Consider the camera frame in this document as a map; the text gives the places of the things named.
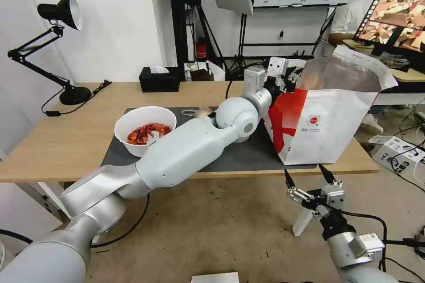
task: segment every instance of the computer screen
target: computer screen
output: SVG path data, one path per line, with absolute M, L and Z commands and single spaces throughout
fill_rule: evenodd
M 425 0 L 373 0 L 355 39 L 425 50 Z

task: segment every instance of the desk lamp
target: desk lamp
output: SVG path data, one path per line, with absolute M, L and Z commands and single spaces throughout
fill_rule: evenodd
M 27 61 L 27 57 L 29 55 L 33 54 L 34 52 L 38 51 L 39 49 L 47 46 L 48 44 L 56 41 L 57 39 L 63 36 L 64 27 L 58 23 L 59 21 L 62 21 L 64 24 L 75 30 L 81 30 L 82 18 L 77 1 L 60 0 L 58 4 L 39 4 L 37 7 L 37 11 L 42 18 L 49 20 L 49 22 L 53 26 L 38 37 L 30 40 L 29 42 L 21 45 L 20 47 L 14 50 L 10 50 L 8 52 L 9 58 L 28 67 L 29 69 L 32 69 L 40 75 L 47 77 L 49 80 L 61 85 L 64 89 L 64 92 L 59 96 L 59 99 L 62 104 L 76 105 L 88 101 L 92 94 L 88 88 L 75 87 L 70 83 L 70 80 L 47 72 L 42 68 Z M 35 41 L 38 41 L 41 38 L 44 38 L 50 33 L 55 33 L 56 36 L 54 38 L 50 38 L 43 44 L 29 46 L 30 44 L 34 43 Z

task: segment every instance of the red stripe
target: red stripe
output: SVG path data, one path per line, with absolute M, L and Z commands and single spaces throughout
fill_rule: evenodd
M 281 94 L 269 109 L 273 145 L 278 153 L 285 145 L 283 134 L 295 136 L 307 93 L 308 91 L 296 89 L 294 93 Z

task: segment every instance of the gray mat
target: gray mat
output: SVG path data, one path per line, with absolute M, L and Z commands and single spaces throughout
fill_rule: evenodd
M 169 108 L 177 117 L 177 126 L 187 122 L 192 117 L 182 115 L 182 110 L 198 109 L 197 107 L 172 107 Z M 138 157 L 131 155 L 124 145 L 113 138 L 108 151 L 102 161 L 102 166 L 112 164 L 124 166 L 133 164 Z M 223 154 L 203 168 L 201 172 L 231 172 L 255 170 L 280 170 L 280 169 L 306 169 L 315 168 L 315 164 L 285 166 L 274 149 L 273 143 L 261 122 L 255 132 L 243 143 L 233 143 L 224 149 Z

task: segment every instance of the tissue box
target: tissue box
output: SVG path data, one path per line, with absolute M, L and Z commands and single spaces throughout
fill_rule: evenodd
M 151 73 L 149 67 L 144 67 L 139 75 L 140 86 L 143 93 L 150 92 L 178 92 L 180 80 L 178 67 L 167 67 L 170 73 Z

